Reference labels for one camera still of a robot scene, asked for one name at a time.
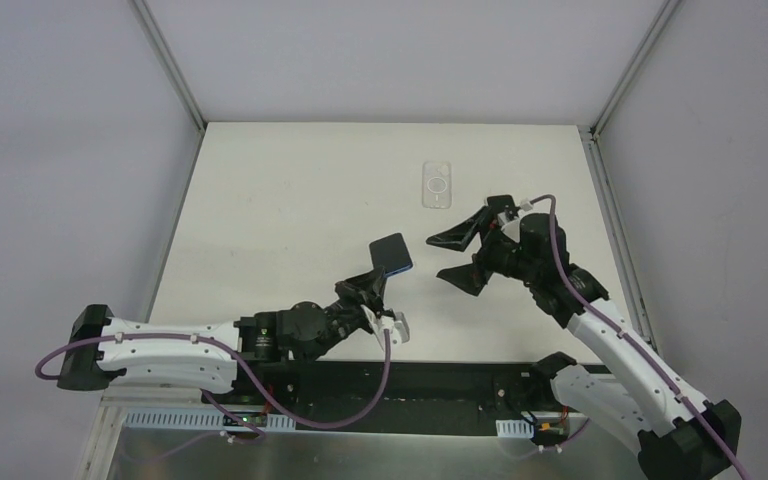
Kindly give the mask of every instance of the white wall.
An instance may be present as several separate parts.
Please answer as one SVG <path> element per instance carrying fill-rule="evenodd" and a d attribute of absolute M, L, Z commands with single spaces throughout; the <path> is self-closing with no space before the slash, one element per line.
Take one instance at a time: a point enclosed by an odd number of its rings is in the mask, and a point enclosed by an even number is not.
<path fill-rule="evenodd" d="M 592 124 L 662 0 L 153 0 L 213 121 Z"/>
<path fill-rule="evenodd" d="M 64 479 L 99 396 L 34 364 L 88 303 L 140 314 L 196 134 L 125 1 L 1 3 L 0 478 Z"/>
<path fill-rule="evenodd" d="M 768 2 L 685 2 L 603 140 L 658 343 L 768 478 Z"/>

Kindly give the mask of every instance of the smartphone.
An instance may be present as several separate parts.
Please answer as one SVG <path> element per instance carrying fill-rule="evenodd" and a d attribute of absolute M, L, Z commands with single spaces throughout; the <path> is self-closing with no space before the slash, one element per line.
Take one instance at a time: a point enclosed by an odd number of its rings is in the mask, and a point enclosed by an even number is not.
<path fill-rule="evenodd" d="M 369 244 L 373 267 L 384 267 L 384 277 L 392 277 L 413 267 L 405 237 L 394 233 Z"/>

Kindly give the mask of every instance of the table surface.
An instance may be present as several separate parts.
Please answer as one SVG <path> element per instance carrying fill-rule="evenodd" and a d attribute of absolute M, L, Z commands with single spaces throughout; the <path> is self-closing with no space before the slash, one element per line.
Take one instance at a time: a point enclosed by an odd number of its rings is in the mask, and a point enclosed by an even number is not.
<path fill-rule="evenodd" d="M 429 160 L 452 165 L 449 209 L 422 206 Z M 330 304 L 336 281 L 371 268 L 369 242 L 401 232 L 414 268 L 389 279 L 385 302 L 405 312 L 411 340 L 394 360 L 532 362 L 564 351 L 599 363 L 521 283 L 495 276 L 475 298 L 435 278 L 469 255 L 428 247 L 425 238 L 506 193 L 558 197 L 571 260 L 627 315 L 574 126 L 211 123 L 150 321 L 202 324 L 303 300 Z M 357 332 L 323 360 L 381 357 L 375 339 Z"/>

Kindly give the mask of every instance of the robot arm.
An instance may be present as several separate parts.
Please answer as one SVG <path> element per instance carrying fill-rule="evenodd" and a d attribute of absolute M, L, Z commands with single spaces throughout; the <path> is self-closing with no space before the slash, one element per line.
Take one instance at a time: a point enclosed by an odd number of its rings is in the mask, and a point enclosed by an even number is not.
<path fill-rule="evenodd" d="M 134 342 L 128 334 L 177 333 L 212 338 L 240 353 L 250 364 L 313 361 L 358 329 L 379 337 L 391 332 L 391 346 L 410 338 L 401 312 L 384 307 L 383 269 L 338 282 L 338 300 L 321 308 L 312 302 L 288 310 L 256 313 L 211 325 L 156 326 L 115 317 L 106 305 L 90 305 L 75 321 L 70 342 L 112 336 L 116 341 L 66 353 L 57 386 L 102 390 L 110 384 L 170 384 L 214 393 L 233 389 L 237 362 L 216 346 L 180 340 Z"/>
<path fill-rule="evenodd" d="M 509 195 L 488 197 L 471 218 L 429 237 L 429 245 L 461 252 L 474 237 L 481 239 L 471 263 L 441 270 L 437 276 L 474 296 L 494 273 L 522 281 L 537 306 L 584 342 L 622 388 L 593 378 L 561 353 L 538 362 L 535 373 L 549 384 L 555 400 L 591 418 L 635 453 L 648 478 L 710 479 L 727 468 L 725 453 L 687 405 L 704 412 L 732 452 L 740 432 L 734 407 L 727 401 L 712 404 L 670 369 L 622 318 L 605 288 L 569 262 L 564 231 L 555 226 L 552 232 L 550 216 L 525 214 L 530 209 L 530 203 L 517 205 Z M 582 300 L 592 308 L 585 308 Z M 684 398 L 673 393 L 661 373 L 680 385 Z"/>

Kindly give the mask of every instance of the transparent phone case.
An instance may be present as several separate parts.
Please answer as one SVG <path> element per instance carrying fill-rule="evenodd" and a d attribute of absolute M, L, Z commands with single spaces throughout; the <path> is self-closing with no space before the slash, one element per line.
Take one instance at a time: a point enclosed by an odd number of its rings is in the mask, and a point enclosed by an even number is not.
<path fill-rule="evenodd" d="M 428 161 L 422 164 L 422 206 L 452 206 L 452 165 L 449 162 Z"/>

